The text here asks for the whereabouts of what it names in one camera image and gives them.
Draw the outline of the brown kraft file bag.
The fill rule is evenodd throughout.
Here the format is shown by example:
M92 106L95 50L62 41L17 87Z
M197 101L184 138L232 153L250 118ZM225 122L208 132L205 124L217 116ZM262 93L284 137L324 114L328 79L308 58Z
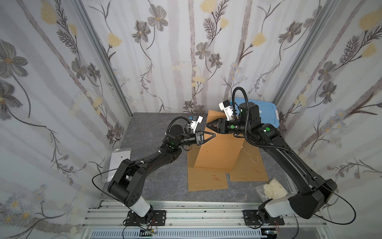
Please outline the brown kraft file bag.
M201 145L194 167L200 170L230 172L234 168L243 143L243 138L216 133L213 139Z
M207 191L228 189L224 172L194 168L200 146L189 147L187 151L188 191Z
M268 182L259 148L244 141L229 178L231 182Z

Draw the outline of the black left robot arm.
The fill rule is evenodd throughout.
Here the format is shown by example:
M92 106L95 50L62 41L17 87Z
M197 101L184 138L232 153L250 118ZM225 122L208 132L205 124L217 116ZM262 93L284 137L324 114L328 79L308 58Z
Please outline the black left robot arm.
M125 159L121 162L108 185L107 192L138 217L150 217L152 206L142 196L146 177L175 161L184 146L200 146L215 136L216 134L203 130L188 134L178 124L171 126L157 152L141 160Z

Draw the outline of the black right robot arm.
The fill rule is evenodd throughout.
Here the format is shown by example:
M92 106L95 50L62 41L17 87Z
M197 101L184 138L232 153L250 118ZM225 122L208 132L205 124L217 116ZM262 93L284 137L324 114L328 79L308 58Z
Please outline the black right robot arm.
M310 219L328 202L337 188L332 179L323 179L304 163L272 124L262 123L259 107L253 102L239 106L237 119L208 120L207 128L219 134L243 135L250 145L270 155L294 182L296 194L269 199L259 206L257 218L263 224L290 214Z

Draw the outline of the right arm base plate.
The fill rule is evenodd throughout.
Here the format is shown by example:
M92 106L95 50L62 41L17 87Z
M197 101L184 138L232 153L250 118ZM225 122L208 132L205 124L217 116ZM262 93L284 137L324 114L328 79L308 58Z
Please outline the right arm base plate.
M285 225L282 216L271 218L258 210L243 210L244 223L246 226L283 226Z

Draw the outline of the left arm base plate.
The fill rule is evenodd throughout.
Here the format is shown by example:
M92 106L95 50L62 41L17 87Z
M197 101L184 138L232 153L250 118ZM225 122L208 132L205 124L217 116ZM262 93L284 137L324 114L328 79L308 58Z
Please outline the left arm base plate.
M144 217L140 217L133 211L129 211L123 222L124 226L165 226L167 219L166 210L151 210Z

